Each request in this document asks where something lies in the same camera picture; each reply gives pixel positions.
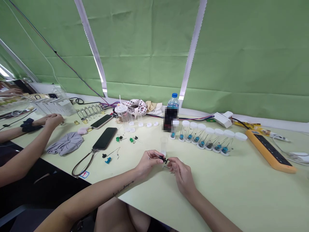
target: table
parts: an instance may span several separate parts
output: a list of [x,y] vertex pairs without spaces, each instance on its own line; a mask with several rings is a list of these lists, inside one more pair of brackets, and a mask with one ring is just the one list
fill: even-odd
[[[30,117],[40,118],[35,113]],[[64,118],[66,124],[56,128],[48,146],[64,134],[85,126],[77,114]],[[71,174],[73,167],[90,151],[105,128],[117,127],[117,133],[123,134],[127,139],[119,143],[114,138],[105,151],[100,151],[88,168],[90,174],[85,180],[93,184],[116,176],[134,168],[145,150],[160,150],[160,138],[169,137],[169,133],[162,132],[161,119],[150,116],[145,116],[143,119],[144,127],[138,127],[136,122],[134,125],[136,131],[133,134],[124,133],[122,124],[117,124],[115,119],[112,119],[99,130],[84,135],[84,142],[78,150],[64,157],[58,154],[43,154],[42,159]],[[155,121],[159,122],[159,126],[146,127],[147,122]],[[224,129],[217,123],[205,124],[208,127]],[[244,128],[235,125],[229,129],[233,132],[245,132]],[[292,143],[278,141],[282,149],[308,152],[306,135],[279,129],[273,131],[292,141]],[[12,141],[25,147],[39,133],[40,131],[35,131]],[[139,141],[135,144],[130,143],[129,138],[135,135],[143,143]],[[106,164],[104,162],[106,158],[102,158],[102,153],[109,154],[119,146],[120,158],[111,156],[110,164]],[[177,156],[189,165],[199,191],[243,231],[307,231],[309,167],[292,163],[298,169],[296,174],[279,172],[270,167],[249,140],[245,142],[235,140],[233,146],[234,150],[230,156],[225,157],[212,151],[200,150],[191,143],[169,139],[167,157]],[[88,161],[87,159],[81,163],[76,172],[81,171]],[[174,175],[161,166],[153,169],[147,181],[128,188],[118,198],[178,231],[210,231],[201,216],[178,191]]]

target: orange power strip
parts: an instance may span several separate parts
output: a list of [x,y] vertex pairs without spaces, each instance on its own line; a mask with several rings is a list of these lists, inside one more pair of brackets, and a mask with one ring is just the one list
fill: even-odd
[[260,132],[257,130],[247,130],[245,134],[272,168],[286,173],[296,173],[297,169],[293,167]]

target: gray fabric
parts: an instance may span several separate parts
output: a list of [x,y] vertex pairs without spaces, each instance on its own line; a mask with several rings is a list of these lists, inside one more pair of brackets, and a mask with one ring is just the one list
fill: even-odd
[[60,156],[63,156],[79,148],[83,141],[83,137],[77,132],[70,132],[63,136],[58,142],[50,145],[46,149],[46,152],[48,154],[59,153]]

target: smartphone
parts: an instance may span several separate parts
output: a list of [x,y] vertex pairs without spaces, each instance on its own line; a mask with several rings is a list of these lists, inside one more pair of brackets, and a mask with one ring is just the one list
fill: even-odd
[[117,132],[117,128],[108,127],[93,145],[92,149],[105,150]]
[[103,126],[105,123],[107,123],[109,120],[113,118],[112,115],[105,115],[103,118],[100,118],[98,121],[95,123],[91,124],[91,127],[95,129],[99,129],[101,126]]

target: green window blind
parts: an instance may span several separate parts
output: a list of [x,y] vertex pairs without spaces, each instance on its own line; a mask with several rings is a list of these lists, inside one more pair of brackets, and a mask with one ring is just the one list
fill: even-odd
[[167,103],[180,92],[199,0],[83,4],[109,97]]
[[[53,65],[62,86],[70,93],[94,95],[76,74],[63,63],[10,4],[34,43]],[[51,46],[99,94],[100,76],[74,1],[13,0]],[[57,83],[51,66],[30,41],[8,6],[0,1],[1,39],[42,82]]]
[[308,9],[208,0],[182,107],[308,122]]

